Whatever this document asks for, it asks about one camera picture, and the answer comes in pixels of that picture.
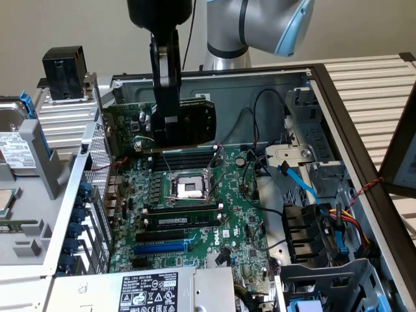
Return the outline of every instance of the white wall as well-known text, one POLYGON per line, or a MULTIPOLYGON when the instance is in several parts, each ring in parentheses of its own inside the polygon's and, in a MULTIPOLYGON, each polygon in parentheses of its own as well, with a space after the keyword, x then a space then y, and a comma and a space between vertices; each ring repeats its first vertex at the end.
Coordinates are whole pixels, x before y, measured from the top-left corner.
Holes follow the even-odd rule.
MULTIPOLYGON (((316 0, 304 44, 292 58, 250 50, 252 63, 416 54, 416 1, 316 0)), ((187 60, 197 70, 206 50, 206 4, 197 0, 187 60)), ((180 26, 181 55, 190 19, 180 26)), ((50 47, 83 45, 87 68, 99 75, 150 72, 147 31, 129 19, 126 0, 2 0, 0 94, 34 92, 50 47)))

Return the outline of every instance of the pcie slot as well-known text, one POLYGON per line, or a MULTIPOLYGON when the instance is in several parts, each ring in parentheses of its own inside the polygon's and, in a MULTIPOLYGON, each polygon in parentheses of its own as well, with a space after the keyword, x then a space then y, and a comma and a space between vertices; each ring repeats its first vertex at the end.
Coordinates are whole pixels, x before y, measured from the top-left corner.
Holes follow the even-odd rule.
POLYGON ((189 244, 192 244, 196 234, 191 239, 184 239, 178 242, 162 242, 158 244, 145 244, 135 246, 135 255, 158 254, 162 252, 187 252, 189 244))
POLYGON ((145 232, 136 234, 136 242, 160 242, 185 239, 184 231, 145 232))

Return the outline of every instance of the red wire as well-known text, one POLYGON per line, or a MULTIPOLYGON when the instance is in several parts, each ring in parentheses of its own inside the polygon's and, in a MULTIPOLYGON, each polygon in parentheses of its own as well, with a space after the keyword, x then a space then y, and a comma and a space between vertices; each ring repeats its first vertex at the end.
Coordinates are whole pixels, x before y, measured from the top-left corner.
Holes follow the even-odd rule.
POLYGON ((100 170, 102 170, 102 169, 106 169, 106 168, 108 168, 108 167, 113 167, 113 166, 116 166, 116 165, 122 165, 123 163, 125 163, 127 161, 127 157, 124 157, 124 159, 122 160, 122 161, 116 161, 116 162, 114 162, 114 163, 112 163, 112 164, 108 164, 108 165, 106 165, 106 166, 104 166, 104 167, 99 167, 99 168, 95 168, 95 169, 91 169, 91 171, 92 172, 95 172, 95 171, 100 171, 100 170))
POLYGON ((117 195, 117 191, 116 191, 116 180, 117 180, 117 176, 118 176, 118 169, 120 169, 121 166, 123 166, 123 163, 125 163, 127 161, 127 157, 124 157, 124 159, 122 161, 118 161, 115 162, 114 164, 117 164, 117 170, 116 170, 116 176, 114 177, 114 193, 116 194, 116 201, 118 203, 118 205, 120 206, 120 208, 122 208, 122 203, 120 202, 120 200, 118 199, 118 195, 117 195))
POLYGON ((362 189, 360 189, 357 194, 354 196, 354 199, 351 201, 350 205, 345 209, 346 212, 348 212, 350 210, 350 208, 353 206, 353 204, 357 201, 358 196, 361 195, 362 192, 366 192, 369 188, 375 186, 375 184, 384 181, 383 177, 379 177, 378 179, 374 179, 372 180, 372 182, 367 183, 366 185, 364 185, 364 187, 362 189))

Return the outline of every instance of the power supply label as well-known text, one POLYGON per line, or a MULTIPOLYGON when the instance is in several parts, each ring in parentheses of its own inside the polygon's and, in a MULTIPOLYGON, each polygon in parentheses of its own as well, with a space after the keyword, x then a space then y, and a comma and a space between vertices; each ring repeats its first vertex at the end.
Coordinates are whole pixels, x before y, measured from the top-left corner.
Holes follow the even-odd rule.
POLYGON ((29 145, 18 132, 0 132, 0 150, 11 169, 36 168, 29 145))
POLYGON ((123 277, 119 312, 176 312, 177 272, 123 277))

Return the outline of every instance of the hard drive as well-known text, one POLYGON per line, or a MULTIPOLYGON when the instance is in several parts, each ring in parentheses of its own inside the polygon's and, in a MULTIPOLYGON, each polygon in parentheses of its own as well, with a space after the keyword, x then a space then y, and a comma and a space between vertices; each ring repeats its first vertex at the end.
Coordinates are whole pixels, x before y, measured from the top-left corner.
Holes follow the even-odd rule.
POLYGON ((19 135, 20 126, 29 118, 19 97, 0 97, 0 162, 8 163, 17 176, 37 175, 28 144, 19 135))

